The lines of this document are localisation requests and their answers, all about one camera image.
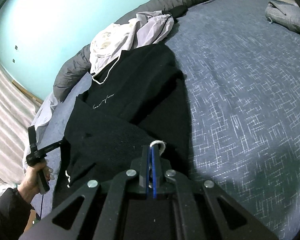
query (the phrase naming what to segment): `handheld controller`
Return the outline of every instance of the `handheld controller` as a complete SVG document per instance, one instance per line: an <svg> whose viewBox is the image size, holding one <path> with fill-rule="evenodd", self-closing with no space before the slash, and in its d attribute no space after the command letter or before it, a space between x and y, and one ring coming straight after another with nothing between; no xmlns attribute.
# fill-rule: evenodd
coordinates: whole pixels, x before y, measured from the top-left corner
<svg viewBox="0 0 300 240"><path fill-rule="evenodd" d="M63 140L38 150L37 138L36 138L37 135L35 132L34 125L28 128L28 134L29 134L30 154L27 155L26 161L29 166L34 166L37 163L41 162L42 159L44 159L47 156L47 152L50 152L62 145ZM50 190L50 186L45 179L43 170L38 171L37 180L38 180L40 194L41 195L46 194Z"/></svg>

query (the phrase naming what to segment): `black sweatshirt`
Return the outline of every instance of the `black sweatshirt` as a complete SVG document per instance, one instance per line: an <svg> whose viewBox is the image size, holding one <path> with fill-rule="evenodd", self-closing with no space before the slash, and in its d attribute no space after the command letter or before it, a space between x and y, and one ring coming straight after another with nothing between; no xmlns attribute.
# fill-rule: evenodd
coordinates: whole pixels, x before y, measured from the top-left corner
<svg viewBox="0 0 300 240"><path fill-rule="evenodd" d="M17 189L8 188L0 197L0 240L17 240L26 228L32 206Z"/></svg>
<svg viewBox="0 0 300 240"><path fill-rule="evenodd" d="M187 175L190 120L184 77L173 52L163 43L123 51L105 83L92 82L76 99L65 129L69 144L61 148L53 208L90 179L103 182L129 169L142 146L153 140L167 143L162 157Z"/></svg>

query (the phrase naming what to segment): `white drawstring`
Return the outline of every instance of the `white drawstring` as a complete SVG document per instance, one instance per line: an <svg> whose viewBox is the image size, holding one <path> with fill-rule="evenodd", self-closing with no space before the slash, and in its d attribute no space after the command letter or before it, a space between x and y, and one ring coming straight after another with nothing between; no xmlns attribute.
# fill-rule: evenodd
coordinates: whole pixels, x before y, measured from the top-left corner
<svg viewBox="0 0 300 240"><path fill-rule="evenodd" d="M97 82L99 85L103 84L103 83L106 81L106 79L108 78L111 69L112 69L112 68L114 67L114 65L119 61L120 56L121 56L121 52L120 52L120 54L119 54L119 57L118 57L117 61L116 61L116 62L112 65L112 67L108 70L108 74L107 74L105 80L103 80L103 81L100 83L98 80L95 80L95 79L94 79L94 77L97 76L99 73L94 74L94 75L92 76L92 80L93 80L94 82Z"/></svg>
<svg viewBox="0 0 300 240"><path fill-rule="evenodd" d="M155 140L152 143L150 143L150 147L156 145L156 144L160 144L161 147L159 147L159 155L161 156L162 153L164 152L164 150L166 149L166 143L164 141L160 141L160 140Z"/></svg>
<svg viewBox="0 0 300 240"><path fill-rule="evenodd" d="M70 176L68 175L67 170L66 170L66 176L68 177L68 183L70 183Z"/></svg>

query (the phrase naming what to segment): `cursive logo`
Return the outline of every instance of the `cursive logo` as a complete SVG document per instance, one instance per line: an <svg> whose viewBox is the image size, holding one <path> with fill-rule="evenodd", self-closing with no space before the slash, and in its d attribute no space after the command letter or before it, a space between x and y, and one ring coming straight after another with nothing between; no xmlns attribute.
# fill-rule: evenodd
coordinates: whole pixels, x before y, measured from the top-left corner
<svg viewBox="0 0 300 240"><path fill-rule="evenodd" d="M113 97L114 96L114 94L112 94L112 95L110 95L110 96L107 96L106 97L106 99L103 99L102 101L101 101L101 103L98 105L98 106L96 106L96 105L93 105L93 109L96 109L97 107L99 107L99 106L101 106L101 104L104 102L105 104L107 103L107 99L108 98L110 98L110 97Z"/></svg>

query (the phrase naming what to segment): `hand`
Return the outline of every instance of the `hand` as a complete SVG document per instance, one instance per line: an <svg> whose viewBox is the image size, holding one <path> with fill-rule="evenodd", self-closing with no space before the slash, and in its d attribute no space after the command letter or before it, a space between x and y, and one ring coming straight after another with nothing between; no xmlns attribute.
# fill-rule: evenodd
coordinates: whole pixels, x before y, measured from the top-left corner
<svg viewBox="0 0 300 240"><path fill-rule="evenodd" d="M26 176L18 187L18 191L21 197L27 202L31 203L34 196L39 193L39 186L37 183L37 172L43 169L43 173L45 174L46 180L50 180L50 170L47 166L45 160L40 163L37 163L35 166L28 166L26 171Z"/></svg>

